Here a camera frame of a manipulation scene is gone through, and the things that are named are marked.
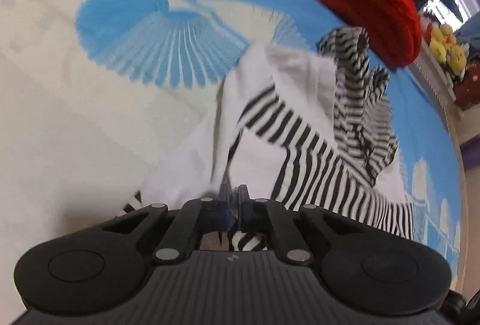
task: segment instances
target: stuffed toy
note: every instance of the stuffed toy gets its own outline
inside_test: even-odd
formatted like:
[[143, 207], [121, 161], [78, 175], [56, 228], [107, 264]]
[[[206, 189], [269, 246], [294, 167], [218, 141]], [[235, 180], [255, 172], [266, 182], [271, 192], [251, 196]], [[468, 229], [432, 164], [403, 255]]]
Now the stuffed toy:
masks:
[[455, 43], [452, 43], [452, 42], [447, 42], [447, 43], [443, 44], [443, 46], [444, 46], [445, 50], [447, 50], [447, 52], [452, 50], [453, 45], [455, 45]]
[[467, 56], [464, 49], [457, 44], [453, 45], [446, 56], [446, 61], [452, 72], [460, 76], [467, 66]]
[[432, 55], [438, 62], [444, 64], [447, 61], [447, 51], [445, 50], [445, 46], [443, 46], [442, 42], [436, 39], [431, 39], [429, 48]]
[[438, 42], [443, 42], [442, 30], [439, 29], [438, 27], [433, 27], [431, 29], [431, 38], [430, 39], [435, 39]]
[[457, 43], [457, 37], [454, 35], [449, 35], [446, 37], [445, 42], [447, 44], [456, 44]]
[[443, 36], [453, 35], [453, 28], [448, 24], [442, 24], [439, 29]]

